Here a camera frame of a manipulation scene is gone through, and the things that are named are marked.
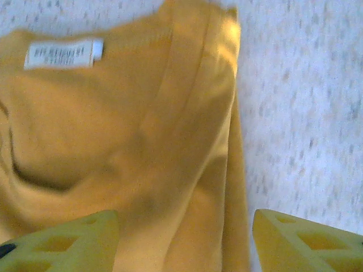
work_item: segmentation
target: white label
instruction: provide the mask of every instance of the white label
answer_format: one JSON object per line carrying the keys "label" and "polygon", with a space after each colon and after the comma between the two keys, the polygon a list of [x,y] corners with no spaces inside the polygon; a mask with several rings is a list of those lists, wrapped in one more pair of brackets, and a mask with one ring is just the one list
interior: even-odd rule
{"label": "white label", "polygon": [[92,67],[102,56],[103,40],[86,39],[76,42],[33,42],[28,49],[24,69],[72,69]]}

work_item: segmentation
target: yellow plastic object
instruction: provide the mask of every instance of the yellow plastic object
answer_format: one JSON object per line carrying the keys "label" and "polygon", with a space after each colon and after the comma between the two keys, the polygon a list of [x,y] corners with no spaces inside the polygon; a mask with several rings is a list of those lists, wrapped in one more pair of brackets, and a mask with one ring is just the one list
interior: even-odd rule
{"label": "yellow plastic object", "polygon": [[253,236],[263,272],[363,272],[363,236],[257,210]]}
{"label": "yellow plastic object", "polygon": [[0,271],[111,272],[118,242],[117,212],[101,211],[7,241]]}

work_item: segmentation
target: fabric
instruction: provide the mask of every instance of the fabric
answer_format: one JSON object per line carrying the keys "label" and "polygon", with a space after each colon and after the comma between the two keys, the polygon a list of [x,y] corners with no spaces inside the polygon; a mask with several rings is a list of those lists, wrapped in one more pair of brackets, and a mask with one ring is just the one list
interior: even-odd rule
{"label": "fabric", "polygon": [[[24,70],[32,41],[102,37],[92,68]],[[249,271],[236,10],[166,1],[66,38],[0,39],[0,243],[114,209],[116,272]]]}

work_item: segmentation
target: floor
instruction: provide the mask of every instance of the floor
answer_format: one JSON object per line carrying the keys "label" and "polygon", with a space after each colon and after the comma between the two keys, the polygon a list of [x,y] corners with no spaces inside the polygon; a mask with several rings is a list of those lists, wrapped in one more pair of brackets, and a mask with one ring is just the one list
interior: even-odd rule
{"label": "floor", "polygon": [[[361,1],[220,2],[238,6],[243,26],[238,87],[251,224],[256,209],[268,208],[363,235]],[[108,28],[161,3],[0,0],[0,35]]]}

